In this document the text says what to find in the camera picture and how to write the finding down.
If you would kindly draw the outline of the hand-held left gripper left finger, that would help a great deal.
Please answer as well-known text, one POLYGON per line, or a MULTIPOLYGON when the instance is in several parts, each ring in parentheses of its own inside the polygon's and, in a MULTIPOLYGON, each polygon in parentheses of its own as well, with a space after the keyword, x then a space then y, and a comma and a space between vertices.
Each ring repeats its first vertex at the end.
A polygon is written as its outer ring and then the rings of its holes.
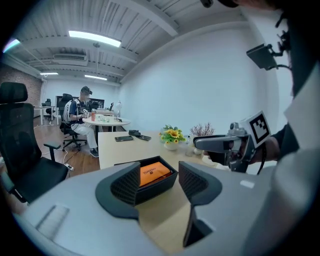
POLYGON ((139 185, 137 162, 77 175, 14 218, 46 256, 160 256, 139 225, 139 185))

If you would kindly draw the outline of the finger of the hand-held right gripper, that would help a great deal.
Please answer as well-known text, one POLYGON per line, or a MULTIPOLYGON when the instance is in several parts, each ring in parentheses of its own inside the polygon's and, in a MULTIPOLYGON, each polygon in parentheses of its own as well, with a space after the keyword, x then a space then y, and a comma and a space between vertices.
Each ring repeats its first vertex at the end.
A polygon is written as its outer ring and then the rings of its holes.
POLYGON ((210 152, 210 151, 204 151, 204 155, 208 156, 208 158, 214 162, 221 164, 222 166, 228 166, 228 154, 225 152, 210 152))
POLYGON ((233 135, 198 136, 193 139, 194 146, 206 152, 226 153, 238 151, 241 147, 241 138, 233 135))

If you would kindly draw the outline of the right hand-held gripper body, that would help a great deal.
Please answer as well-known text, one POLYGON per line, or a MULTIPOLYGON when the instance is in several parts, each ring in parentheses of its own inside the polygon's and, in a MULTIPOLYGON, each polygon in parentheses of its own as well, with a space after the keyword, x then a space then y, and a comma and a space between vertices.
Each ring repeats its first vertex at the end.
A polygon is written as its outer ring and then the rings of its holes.
POLYGON ((246 173, 256 152, 265 149, 265 142, 271 136, 263 111, 230 124, 227 138, 230 142, 226 163, 232 172, 246 173))

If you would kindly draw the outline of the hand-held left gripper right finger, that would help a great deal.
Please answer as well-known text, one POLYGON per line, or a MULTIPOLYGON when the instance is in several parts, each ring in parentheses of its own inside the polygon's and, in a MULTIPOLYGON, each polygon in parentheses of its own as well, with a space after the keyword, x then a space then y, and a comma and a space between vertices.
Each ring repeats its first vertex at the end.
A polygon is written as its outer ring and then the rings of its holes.
POLYGON ((274 167, 250 175, 180 161, 180 186, 190 202, 182 256, 246 256, 246 242, 271 189, 274 167))

